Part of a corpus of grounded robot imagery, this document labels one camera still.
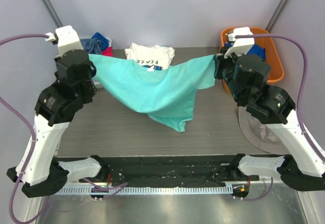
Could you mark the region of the teal t shirt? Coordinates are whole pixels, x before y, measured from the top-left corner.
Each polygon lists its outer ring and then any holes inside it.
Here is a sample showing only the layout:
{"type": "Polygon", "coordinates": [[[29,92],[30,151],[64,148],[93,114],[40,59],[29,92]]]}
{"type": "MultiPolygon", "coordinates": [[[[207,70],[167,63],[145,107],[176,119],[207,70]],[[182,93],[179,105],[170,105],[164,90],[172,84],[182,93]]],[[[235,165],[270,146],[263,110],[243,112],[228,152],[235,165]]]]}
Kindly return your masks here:
{"type": "Polygon", "coordinates": [[[89,59],[94,79],[115,99],[179,133],[193,120],[196,92],[215,84],[212,55],[151,72],[134,60],[95,54],[89,59]]]}

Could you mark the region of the orange plastic tub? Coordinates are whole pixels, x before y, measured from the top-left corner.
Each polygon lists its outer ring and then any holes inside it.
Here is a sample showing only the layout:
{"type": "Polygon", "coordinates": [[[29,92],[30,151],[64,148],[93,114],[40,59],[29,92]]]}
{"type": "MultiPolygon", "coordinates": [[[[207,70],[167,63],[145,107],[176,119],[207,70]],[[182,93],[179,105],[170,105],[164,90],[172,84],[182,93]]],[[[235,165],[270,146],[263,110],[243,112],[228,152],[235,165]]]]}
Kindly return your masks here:
{"type": "MultiPolygon", "coordinates": [[[[229,27],[224,29],[220,34],[220,47],[219,50],[227,43],[226,34],[231,32],[236,27],[229,27]]],[[[266,30],[260,27],[250,27],[250,30],[253,34],[268,34],[266,30]]],[[[272,38],[255,38],[255,44],[259,45],[261,48],[265,49],[266,59],[265,61],[271,66],[271,72],[269,74],[268,83],[269,84],[276,84],[277,82],[281,81],[284,77],[284,69],[280,58],[278,56],[276,47],[272,38]]],[[[231,94],[227,84],[222,81],[222,85],[226,93],[231,94]]]]}

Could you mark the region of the blue garment in basket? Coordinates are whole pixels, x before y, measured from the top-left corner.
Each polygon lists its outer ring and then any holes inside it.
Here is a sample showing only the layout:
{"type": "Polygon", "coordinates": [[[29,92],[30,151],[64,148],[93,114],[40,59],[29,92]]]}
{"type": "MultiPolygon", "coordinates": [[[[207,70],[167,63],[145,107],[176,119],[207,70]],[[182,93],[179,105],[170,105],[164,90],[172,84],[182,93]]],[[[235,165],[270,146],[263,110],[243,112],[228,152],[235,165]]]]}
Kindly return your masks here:
{"type": "Polygon", "coordinates": [[[101,49],[106,50],[108,47],[111,46],[111,40],[109,38],[104,37],[100,33],[95,33],[92,37],[92,39],[98,39],[101,41],[101,49]]]}

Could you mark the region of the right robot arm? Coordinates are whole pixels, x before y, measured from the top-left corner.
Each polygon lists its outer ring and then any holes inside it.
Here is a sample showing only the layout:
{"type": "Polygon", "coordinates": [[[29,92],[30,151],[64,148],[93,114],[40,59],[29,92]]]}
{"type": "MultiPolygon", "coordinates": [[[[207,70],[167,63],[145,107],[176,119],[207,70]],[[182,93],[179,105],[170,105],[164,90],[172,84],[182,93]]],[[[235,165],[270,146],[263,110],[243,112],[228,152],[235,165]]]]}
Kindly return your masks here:
{"type": "Polygon", "coordinates": [[[324,190],[324,153],[298,122],[298,109],[281,87],[270,85],[268,63],[257,55],[217,54],[214,78],[224,80],[237,106],[270,129],[288,150],[278,157],[237,154],[227,170],[232,179],[260,175],[280,178],[298,191],[324,190]]]}

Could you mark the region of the blue checked shirt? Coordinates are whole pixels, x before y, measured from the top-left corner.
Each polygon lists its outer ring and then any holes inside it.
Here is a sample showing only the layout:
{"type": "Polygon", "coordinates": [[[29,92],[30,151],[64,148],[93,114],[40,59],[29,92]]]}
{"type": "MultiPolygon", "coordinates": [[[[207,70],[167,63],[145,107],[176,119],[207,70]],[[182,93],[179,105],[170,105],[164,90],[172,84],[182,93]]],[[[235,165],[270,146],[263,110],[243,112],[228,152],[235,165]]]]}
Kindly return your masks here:
{"type": "Polygon", "coordinates": [[[101,54],[103,51],[102,41],[97,38],[81,39],[80,42],[88,54],[101,54]]]}

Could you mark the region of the grey bucket hat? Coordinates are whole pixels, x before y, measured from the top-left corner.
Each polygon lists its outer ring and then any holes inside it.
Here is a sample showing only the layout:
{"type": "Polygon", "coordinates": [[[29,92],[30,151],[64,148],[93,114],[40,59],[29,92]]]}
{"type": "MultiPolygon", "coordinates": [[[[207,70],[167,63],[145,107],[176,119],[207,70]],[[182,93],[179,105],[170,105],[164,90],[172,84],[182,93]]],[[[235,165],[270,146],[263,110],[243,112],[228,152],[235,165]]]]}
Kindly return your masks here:
{"type": "Polygon", "coordinates": [[[246,108],[238,108],[238,121],[245,138],[260,150],[277,155],[289,154],[282,141],[258,119],[246,111],[246,108]]]}

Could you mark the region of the royal blue garment in tub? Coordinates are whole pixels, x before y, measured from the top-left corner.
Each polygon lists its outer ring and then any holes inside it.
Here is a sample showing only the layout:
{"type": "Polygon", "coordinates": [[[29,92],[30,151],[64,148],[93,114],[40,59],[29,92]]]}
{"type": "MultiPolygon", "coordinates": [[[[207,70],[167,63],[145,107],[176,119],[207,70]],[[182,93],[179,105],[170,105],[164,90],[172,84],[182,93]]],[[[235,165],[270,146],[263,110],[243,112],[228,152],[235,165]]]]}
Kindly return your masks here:
{"type": "Polygon", "coordinates": [[[260,47],[257,44],[254,44],[250,50],[247,52],[247,55],[257,55],[260,57],[263,61],[266,61],[266,50],[262,47],[260,47]]]}

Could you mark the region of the white printed folded t shirt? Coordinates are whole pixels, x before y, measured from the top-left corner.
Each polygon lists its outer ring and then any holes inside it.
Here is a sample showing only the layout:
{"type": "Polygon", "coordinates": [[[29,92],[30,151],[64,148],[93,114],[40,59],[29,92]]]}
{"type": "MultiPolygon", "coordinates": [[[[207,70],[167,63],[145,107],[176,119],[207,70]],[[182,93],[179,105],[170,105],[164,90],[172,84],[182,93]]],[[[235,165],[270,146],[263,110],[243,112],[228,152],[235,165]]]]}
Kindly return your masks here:
{"type": "Polygon", "coordinates": [[[134,60],[149,71],[168,69],[175,56],[175,49],[172,47],[159,45],[146,47],[135,43],[132,43],[124,52],[127,59],[134,60]]]}

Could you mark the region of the red garment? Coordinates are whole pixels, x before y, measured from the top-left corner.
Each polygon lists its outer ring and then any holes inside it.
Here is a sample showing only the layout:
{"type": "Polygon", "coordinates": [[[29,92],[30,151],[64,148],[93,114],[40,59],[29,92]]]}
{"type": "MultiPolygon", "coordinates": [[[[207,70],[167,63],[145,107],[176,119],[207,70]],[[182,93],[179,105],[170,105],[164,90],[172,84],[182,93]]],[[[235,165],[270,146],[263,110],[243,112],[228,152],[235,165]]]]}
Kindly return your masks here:
{"type": "Polygon", "coordinates": [[[108,56],[108,57],[113,57],[112,54],[112,47],[108,47],[106,48],[103,52],[102,52],[103,56],[108,56]]]}

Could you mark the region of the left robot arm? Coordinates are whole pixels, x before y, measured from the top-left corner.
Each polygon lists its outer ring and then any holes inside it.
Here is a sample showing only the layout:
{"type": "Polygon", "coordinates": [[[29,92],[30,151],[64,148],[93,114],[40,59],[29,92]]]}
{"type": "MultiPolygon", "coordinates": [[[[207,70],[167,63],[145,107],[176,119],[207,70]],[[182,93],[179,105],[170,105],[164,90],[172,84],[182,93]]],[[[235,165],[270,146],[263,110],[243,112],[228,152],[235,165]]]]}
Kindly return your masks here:
{"type": "Polygon", "coordinates": [[[18,166],[7,170],[12,181],[23,183],[28,198],[51,196],[66,183],[83,178],[102,183],[108,177],[108,165],[97,155],[73,162],[54,156],[75,114],[96,94],[91,81],[96,68],[85,51],[70,50],[55,61],[56,81],[39,95],[25,154],[18,166]]]}

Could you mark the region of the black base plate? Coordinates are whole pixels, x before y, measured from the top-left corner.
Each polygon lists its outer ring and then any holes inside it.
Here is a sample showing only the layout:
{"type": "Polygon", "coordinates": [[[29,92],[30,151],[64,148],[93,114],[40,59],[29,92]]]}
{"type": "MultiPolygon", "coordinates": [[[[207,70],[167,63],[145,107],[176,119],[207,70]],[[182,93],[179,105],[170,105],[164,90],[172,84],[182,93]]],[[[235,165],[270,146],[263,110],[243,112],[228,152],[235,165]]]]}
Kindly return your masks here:
{"type": "Polygon", "coordinates": [[[258,176],[247,177],[231,166],[235,155],[184,156],[121,156],[106,157],[109,169],[94,183],[110,183],[128,187],[215,187],[226,182],[257,181],[258,176]]]}

